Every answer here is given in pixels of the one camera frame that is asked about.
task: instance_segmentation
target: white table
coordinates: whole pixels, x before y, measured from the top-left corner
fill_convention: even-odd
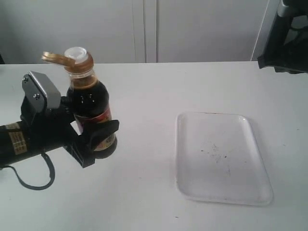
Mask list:
[[[47,74],[62,94],[69,80],[54,65],[0,65],[1,124],[19,120],[21,79]],[[308,230],[308,76],[259,70],[256,62],[97,64],[120,120],[114,155],[82,169],[64,149],[49,152],[55,183],[23,188],[0,171],[0,225],[8,231]],[[247,117],[268,172],[267,207],[200,203],[175,187],[175,118],[183,111]],[[48,181],[40,156],[14,165],[34,185]]]

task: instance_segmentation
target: dark liquid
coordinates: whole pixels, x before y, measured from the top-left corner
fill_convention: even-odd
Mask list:
[[[70,87],[67,91],[67,96],[71,101],[72,109],[74,114],[93,118],[97,117],[108,108],[109,104],[109,93],[105,85],[99,81],[87,89],[75,89]],[[110,156],[116,149],[117,139],[108,148],[95,151],[95,157],[98,159],[103,159]]]

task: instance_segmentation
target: bottle label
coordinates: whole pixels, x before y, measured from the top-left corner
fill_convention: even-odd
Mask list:
[[[86,124],[86,123],[103,123],[103,122],[106,122],[106,121],[110,121],[112,119],[112,117],[111,117],[110,107],[108,106],[107,110],[104,111],[102,114],[98,115],[97,117],[87,118],[87,117],[75,115],[75,119],[77,121],[79,130],[82,132],[84,124]],[[94,151],[102,151],[102,150],[109,148],[114,143],[114,141],[116,139],[115,136],[116,136],[115,134],[112,134],[107,139],[103,140],[96,147],[96,149],[94,149]]]
[[[27,151],[27,144],[22,131],[10,132],[10,129],[20,129],[19,124],[18,123],[7,124],[5,125],[5,127],[9,132],[9,136],[12,141],[15,155],[25,153]]]

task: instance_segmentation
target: black cable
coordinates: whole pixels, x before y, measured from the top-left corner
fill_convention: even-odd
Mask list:
[[[43,185],[43,186],[32,186],[32,185],[29,185],[27,183],[25,183],[21,178],[20,176],[18,175],[16,169],[13,167],[13,166],[10,166],[10,165],[4,165],[4,166],[1,166],[0,168],[11,168],[13,169],[13,171],[15,172],[16,174],[16,177],[18,178],[18,181],[19,183],[24,186],[25,188],[27,189],[31,189],[31,190],[36,190],[36,191],[40,191],[40,190],[44,190],[44,189],[47,189],[49,188],[53,182],[54,182],[54,179],[55,179],[55,169],[54,169],[54,166],[53,166],[53,163],[52,161],[50,160],[49,156],[45,153],[45,152],[42,152],[41,153],[42,157],[44,158],[47,166],[48,166],[48,169],[49,169],[49,177],[50,177],[50,181]]]

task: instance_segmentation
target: screw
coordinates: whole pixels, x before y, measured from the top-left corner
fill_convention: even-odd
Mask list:
[[[23,81],[24,81],[25,83],[28,82],[28,80],[29,80],[28,76],[24,76],[24,77],[23,77]]]
[[[36,99],[36,100],[38,100],[39,97],[40,97],[40,95],[38,93],[33,95],[33,98]]]

